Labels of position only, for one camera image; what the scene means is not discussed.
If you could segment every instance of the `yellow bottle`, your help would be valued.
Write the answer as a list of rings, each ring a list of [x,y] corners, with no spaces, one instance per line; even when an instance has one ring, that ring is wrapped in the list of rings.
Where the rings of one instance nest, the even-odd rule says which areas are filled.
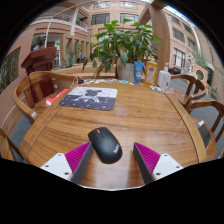
[[[144,79],[145,86],[155,85],[157,68],[158,64],[155,62],[155,59],[152,56],[151,60],[147,61],[145,66],[145,79]]]

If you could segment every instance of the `blue bottle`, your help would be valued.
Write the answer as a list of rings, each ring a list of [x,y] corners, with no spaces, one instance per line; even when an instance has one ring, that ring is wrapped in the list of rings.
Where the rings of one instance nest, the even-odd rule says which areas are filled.
[[[135,61],[134,65],[135,65],[135,73],[134,73],[135,84],[140,84],[143,62]]]

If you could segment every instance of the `black computer mouse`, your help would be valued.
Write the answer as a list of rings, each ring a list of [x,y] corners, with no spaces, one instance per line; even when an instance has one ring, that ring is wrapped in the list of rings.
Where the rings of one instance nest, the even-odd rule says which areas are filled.
[[[88,136],[102,163],[115,163],[121,158],[121,145],[107,128],[96,128]]]

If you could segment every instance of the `wooden table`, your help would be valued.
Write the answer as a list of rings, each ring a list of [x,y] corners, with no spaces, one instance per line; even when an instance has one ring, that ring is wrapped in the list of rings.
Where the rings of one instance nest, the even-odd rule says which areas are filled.
[[[99,83],[88,87],[118,90],[111,111],[63,107],[59,97],[35,121],[20,145],[21,154],[37,167],[56,153],[67,153],[89,142],[88,133],[107,127],[118,139],[122,158],[103,164],[95,150],[88,162],[81,185],[103,189],[143,186],[144,182],[133,155],[137,142],[157,153],[168,153],[183,167],[204,160],[202,138],[189,114],[171,94],[151,91],[149,87],[121,83]]]

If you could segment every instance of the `flower pot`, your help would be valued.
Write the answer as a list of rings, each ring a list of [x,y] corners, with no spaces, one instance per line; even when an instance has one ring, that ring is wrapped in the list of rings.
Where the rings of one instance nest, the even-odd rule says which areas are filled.
[[[120,80],[134,82],[134,68],[134,64],[131,63],[127,63],[125,67],[121,64],[120,69],[117,68],[118,78]]]

